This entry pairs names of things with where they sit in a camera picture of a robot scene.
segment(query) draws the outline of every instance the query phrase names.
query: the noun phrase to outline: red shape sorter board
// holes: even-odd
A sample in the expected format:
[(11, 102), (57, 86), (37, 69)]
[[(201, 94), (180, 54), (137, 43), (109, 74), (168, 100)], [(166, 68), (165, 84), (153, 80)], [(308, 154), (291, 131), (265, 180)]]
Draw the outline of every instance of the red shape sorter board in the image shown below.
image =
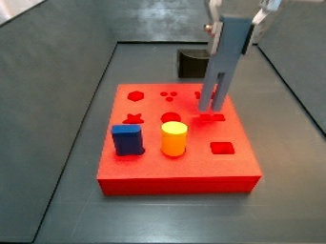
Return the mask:
[[(217, 114), (201, 114), (200, 90), (200, 84), (118, 85), (96, 175), (105, 195), (252, 190), (261, 173), (230, 99)], [(161, 117), (188, 127), (176, 158), (160, 151)], [(141, 126), (142, 155), (116, 156), (110, 128), (122, 121)]]

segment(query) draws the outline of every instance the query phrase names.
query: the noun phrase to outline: circular hole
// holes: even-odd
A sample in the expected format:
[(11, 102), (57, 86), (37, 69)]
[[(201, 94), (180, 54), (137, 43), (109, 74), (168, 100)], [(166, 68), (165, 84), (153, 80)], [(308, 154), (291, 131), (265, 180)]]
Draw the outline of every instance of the circular hole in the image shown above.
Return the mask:
[(166, 123), (169, 121), (180, 122), (180, 116), (176, 112), (165, 112), (160, 117), (160, 121), (162, 123)]

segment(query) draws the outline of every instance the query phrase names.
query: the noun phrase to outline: hole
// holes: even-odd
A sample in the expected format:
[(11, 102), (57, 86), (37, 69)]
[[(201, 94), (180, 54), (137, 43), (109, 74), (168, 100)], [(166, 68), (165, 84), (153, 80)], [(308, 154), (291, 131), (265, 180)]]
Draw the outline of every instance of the hole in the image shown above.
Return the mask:
[(140, 91), (133, 91), (130, 92), (128, 95), (126, 95), (126, 99), (133, 101), (133, 102), (137, 102), (140, 101), (141, 99), (144, 99), (144, 93), (140, 92)]
[(137, 113), (132, 115), (130, 113), (126, 114), (126, 119), (122, 121), (124, 124), (142, 124), (144, 120), (140, 118), (141, 114)]
[(200, 93), (194, 91), (196, 99), (200, 99)]
[(230, 142), (210, 142), (209, 149), (212, 154), (233, 154)]
[(169, 121), (180, 122), (180, 116), (176, 112), (165, 112), (160, 117), (160, 121), (162, 123), (166, 123)]
[(212, 120), (213, 121), (225, 121), (225, 117), (221, 114), (213, 114), (212, 115)]
[(208, 114), (200, 114), (201, 121), (209, 121), (209, 115)]
[(225, 121), (225, 117), (221, 114), (200, 114), (201, 121)]

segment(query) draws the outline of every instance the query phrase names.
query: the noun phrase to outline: black object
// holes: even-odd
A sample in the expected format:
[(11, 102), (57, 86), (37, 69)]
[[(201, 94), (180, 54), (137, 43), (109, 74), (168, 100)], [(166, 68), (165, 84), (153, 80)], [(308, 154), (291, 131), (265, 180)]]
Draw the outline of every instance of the black object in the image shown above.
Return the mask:
[(206, 63), (205, 50), (177, 50), (177, 77), (204, 78)]

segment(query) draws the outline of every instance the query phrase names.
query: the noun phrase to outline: gray table surface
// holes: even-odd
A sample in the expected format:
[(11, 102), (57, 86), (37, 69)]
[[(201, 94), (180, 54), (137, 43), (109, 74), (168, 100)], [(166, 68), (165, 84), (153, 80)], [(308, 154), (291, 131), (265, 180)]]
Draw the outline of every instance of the gray table surface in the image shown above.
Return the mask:
[(35, 242), (324, 242), (326, 142), (257, 48), (230, 99), (263, 178), (249, 194), (104, 197), (94, 175), (118, 84), (180, 83), (176, 49), (120, 44), (96, 91)]

